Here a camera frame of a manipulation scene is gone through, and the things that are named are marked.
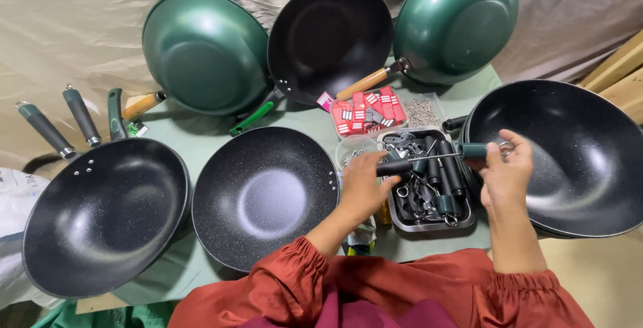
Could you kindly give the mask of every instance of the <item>wooden board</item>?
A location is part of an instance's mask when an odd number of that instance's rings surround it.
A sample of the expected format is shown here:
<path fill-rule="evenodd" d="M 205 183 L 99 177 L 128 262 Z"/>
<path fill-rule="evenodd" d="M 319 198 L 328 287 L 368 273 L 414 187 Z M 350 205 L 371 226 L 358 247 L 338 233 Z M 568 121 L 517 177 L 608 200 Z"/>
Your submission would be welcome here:
<path fill-rule="evenodd" d="M 602 92 L 641 64 L 643 64 L 643 30 L 602 62 L 579 83 L 579 86 L 594 93 Z"/>
<path fill-rule="evenodd" d="M 599 93 L 627 113 L 634 122 L 643 123 L 643 68 Z"/>

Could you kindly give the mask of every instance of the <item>frying pan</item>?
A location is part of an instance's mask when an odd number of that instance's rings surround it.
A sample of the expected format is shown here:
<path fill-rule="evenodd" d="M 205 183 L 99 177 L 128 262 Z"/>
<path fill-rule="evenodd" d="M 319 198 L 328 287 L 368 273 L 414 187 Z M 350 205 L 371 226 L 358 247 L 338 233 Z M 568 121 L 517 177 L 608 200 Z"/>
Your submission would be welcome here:
<path fill-rule="evenodd" d="M 270 31 L 268 67 L 287 98 L 315 105 L 380 68 L 392 42 L 384 0 L 290 0 Z"/>
<path fill-rule="evenodd" d="M 463 140 L 497 141 L 503 128 L 531 142 L 526 203 L 536 227 L 566 237 L 608 237 L 643 222 L 643 135 L 615 105 L 566 83 L 518 81 L 478 102 Z"/>
<path fill-rule="evenodd" d="M 192 222 L 214 259 L 248 272 L 317 226 L 339 193 L 333 161 L 315 140 L 261 127 L 233 138 L 206 163 L 194 186 Z"/>
<path fill-rule="evenodd" d="M 159 0 L 143 26 L 143 54 L 162 93 L 123 111 L 131 120 L 165 99 L 213 116 L 248 114 L 237 134 L 278 104 L 272 93 L 268 34 L 232 0 Z"/>
<path fill-rule="evenodd" d="M 163 143 L 125 139 L 120 92 L 112 89 L 108 96 L 112 142 L 83 155 L 35 105 L 19 108 L 69 161 L 36 202 L 22 245 L 27 276 L 55 297 L 92 297 L 130 281 L 162 254 L 189 216 L 185 164 Z M 77 92 L 68 92 L 69 99 L 82 102 Z M 79 104 L 69 103 L 78 126 L 86 139 L 95 137 L 87 109 Z"/>
<path fill-rule="evenodd" d="M 502 50 L 517 18 L 518 0 L 405 0 L 393 42 L 399 65 L 373 72 L 338 98 L 371 88 L 400 69 L 420 84 L 463 81 Z"/>

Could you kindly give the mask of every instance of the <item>pink tag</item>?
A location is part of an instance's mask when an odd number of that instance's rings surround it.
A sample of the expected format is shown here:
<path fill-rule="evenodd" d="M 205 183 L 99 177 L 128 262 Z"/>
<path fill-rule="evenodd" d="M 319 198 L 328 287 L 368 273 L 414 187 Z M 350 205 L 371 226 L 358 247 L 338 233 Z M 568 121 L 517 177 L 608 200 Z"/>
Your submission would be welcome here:
<path fill-rule="evenodd" d="M 325 109 L 326 112 L 330 113 L 331 103 L 333 101 L 334 101 L 333 97 L 331 97 L 331 95 L 328 94 L 328 92 L 324 92 L 317 99 L 317 104 L 320 105 L 323 109 Z"/>

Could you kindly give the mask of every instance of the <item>person's right hand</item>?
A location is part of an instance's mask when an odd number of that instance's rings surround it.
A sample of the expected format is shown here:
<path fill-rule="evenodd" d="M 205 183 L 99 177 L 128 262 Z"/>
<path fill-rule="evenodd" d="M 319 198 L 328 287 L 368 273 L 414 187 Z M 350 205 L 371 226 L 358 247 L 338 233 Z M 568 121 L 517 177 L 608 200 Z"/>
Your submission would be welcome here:
<path fill-rule="evenodd" d="M 519 208 L 526 212 L 526 187 L 534 168 L 531 147 L 510 130 L 500 130 L 499 135 L 513 143 L 515 149 L 505 157 L 505 163 L 498 145 L 487 144 L 487 167 L 479 171 L 484 179 L 480 200 L 487 211 Z"/>

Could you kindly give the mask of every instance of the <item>stainless steel tray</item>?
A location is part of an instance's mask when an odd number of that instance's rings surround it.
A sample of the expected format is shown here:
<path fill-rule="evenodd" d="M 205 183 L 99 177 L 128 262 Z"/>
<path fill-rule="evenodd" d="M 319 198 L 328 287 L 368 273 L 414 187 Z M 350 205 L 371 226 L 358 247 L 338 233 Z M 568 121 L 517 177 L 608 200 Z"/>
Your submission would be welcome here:
<path fill-rule="evenodd" d="M 377 136 L 377 141 L 380 142 L 385 137 L 399 135 L 404 132 L 411 132 L 412 134 L 416 135 L 418 138 L 423 138 L 427 135 L 430 135 L 433 138 L 436 138 L 438 140 L 444 140 L 444 141 L 449 141 L 450 143 L 453 143 L 453 141 L 451 140 L 451 136 L 446 134 L 446 132 L 442 128 L 434 127 L 434 126 L 400 128 L 398 130 L 380 134 L 379 136 Z M 382 143 L 378 143 L 377 148 L 379 150 L 383 150 Z M 469 190 L 467 190 L 464 199 L 462 199 L 461 201 L 463 202 L 462 217 L 458 221 L 458 224 L 453 227 L 448 226 L 443 222 L 433 222 L 433 221 L 421 221 L 419 222 L 419 224 L 406 224 L 398 216 L 398 207 L 395 204 L 393 193 L 392 192 L 388 193 L 388 205 L 390 206 L 391 218 L 393 220 L 393 223 L 405 232 L 433 232 L 436 230 L 463 229 L 465 227 L 471 226 L 476 221 L 476 215 L 473 213 L 472 203 L 471 203 L 472 196 Z"/>

